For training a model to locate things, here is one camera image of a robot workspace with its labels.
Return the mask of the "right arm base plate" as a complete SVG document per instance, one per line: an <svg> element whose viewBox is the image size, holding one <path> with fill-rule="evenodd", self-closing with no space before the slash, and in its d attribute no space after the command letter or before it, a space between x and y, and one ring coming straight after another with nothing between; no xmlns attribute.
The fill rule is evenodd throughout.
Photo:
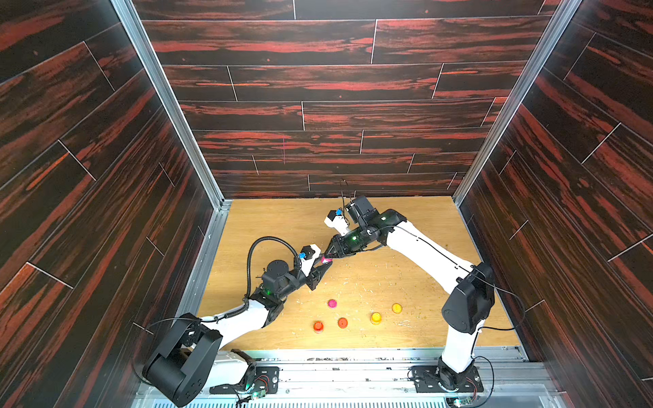
<svg viewBox="0 0 653 408"><path fill-rule="evenodd" d="M479 394L485 390L474 364L460 373L440 365L414 365L408 370L407 377L419 394Z"/></svg>

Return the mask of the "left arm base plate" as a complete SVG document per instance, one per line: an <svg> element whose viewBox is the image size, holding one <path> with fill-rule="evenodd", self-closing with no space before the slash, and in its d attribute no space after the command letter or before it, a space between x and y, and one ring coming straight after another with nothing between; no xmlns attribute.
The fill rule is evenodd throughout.
<svg viewBox="0 0 653 408"><path fill-rule="evenodd" d="M279 367L255 367L248 369L235 384L219 384L209 388L209 394L276 394L279 389Z"/></svg>

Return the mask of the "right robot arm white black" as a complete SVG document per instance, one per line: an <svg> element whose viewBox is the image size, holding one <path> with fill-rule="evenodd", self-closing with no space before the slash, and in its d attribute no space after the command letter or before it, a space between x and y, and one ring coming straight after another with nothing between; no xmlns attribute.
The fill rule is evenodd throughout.
<svg viewBox="0 0 653 408"><path fill-rule="evenodd" d="M445 391L459 391L473 377L474 347L495 304L493 272L481 263L473 265L432 241L395 210L372 209L355 218L350 229L340 210L325 217L325 225L337 231L325 257L346 258L364 252L377 241L409 258L449 295L441 313L448 325L447 342L438 360L439 384Z"/></svg>

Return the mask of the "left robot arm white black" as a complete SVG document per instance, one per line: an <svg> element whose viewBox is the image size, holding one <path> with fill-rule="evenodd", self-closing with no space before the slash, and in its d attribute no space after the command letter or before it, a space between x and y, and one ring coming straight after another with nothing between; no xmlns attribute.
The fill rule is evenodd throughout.
<svg viewBox="0 0 653 408"><path fill-rule="evenodd" d="M240 404L268 394L272 375L258 369L252 357L235 348L226 355L219 351L270 325L291 293L304 286L316 289L331 266L328 258L317 262L304 253L294 270L282 260L273 261L262 284L241 307L211 318L190 313L173 318L173 325L146 358L141 377L177 407L187 406L202 392L232 393Z"/></svg>

